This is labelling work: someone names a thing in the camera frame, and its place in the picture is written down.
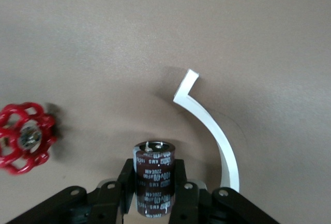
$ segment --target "brown capacitor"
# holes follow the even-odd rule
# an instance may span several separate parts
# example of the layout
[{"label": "brown capacitor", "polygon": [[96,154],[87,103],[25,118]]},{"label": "brown capacitor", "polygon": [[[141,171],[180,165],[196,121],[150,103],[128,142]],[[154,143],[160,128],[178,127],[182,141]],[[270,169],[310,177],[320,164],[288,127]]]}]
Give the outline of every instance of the brown capacitor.
[{"label": "brown capacitor", "polygon": [[162,141],[140,143],[133,149],[133,161],[138,212],[148,218],[168,214],[174,204],[175,146]]}]

